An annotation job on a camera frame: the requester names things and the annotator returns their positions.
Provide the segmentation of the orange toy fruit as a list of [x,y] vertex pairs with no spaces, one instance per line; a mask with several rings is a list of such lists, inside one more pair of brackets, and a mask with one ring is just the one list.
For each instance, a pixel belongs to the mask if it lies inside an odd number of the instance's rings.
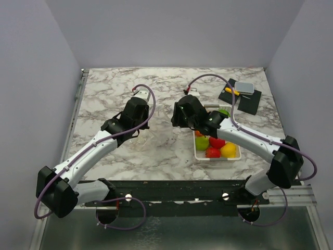
[[195,131],[195,136],[196,137],[202,137],[204,136],[202,133],[200,133],[198,130]]

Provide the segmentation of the clear zip top bag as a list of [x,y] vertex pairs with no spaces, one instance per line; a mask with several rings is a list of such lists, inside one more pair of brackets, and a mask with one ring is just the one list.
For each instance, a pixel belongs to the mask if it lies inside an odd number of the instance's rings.
[[158,104],[149,120],[149,129],[140,130],[137,138],[129,140],[129,149],[145,152],[156,149],[169,151],[175,143],[174,128],[171,124],[172,108],[167,104]]

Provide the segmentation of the light green toy apple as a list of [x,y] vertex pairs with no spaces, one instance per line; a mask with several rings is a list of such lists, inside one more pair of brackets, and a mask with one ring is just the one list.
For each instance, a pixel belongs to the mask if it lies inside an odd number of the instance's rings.
[[210,146],[209,138],[206,136],[199,136],[195,138],[195,148],[197,151],[205,151]]

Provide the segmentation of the red toy apple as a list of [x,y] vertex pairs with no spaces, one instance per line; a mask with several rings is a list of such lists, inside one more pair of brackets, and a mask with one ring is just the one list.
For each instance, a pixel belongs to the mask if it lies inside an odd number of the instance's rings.
[[216,139],[212,136],[209,137],[209,143],[210,143],[211,147],[216,148],[216,149],[221,149],[226,144],[225,140]]

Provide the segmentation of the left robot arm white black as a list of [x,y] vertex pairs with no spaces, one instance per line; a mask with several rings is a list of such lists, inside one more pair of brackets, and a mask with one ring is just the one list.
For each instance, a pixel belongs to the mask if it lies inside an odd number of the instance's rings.
[[107,154],[134,137],[140,129],[148,129],[150,94],[139,91],[124,110],[107,120],[97,134],[69,159],[53,168],[43,167],[37,174],[36,197],[58,218],[71,213],[75,206],[99,201],[107,206],[115,198],[114,186],[100,178],[81,183],[82,177]]

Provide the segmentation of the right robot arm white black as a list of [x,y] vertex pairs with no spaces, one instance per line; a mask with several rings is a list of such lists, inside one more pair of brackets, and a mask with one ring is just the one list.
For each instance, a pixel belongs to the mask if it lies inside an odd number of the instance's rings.
[[252,203],[265,190],[276,186],[290,188],[304,163],[295,138],[279,139],[244,127],[236,123],[233,116],[217,110],[207,111],[192,95],[186,95],[174,104],[171,123],[174,127],[190,128],[205,136],[232,142],[270,164],[267,170],[246,178],[239,190],[239,198],[246,204]]

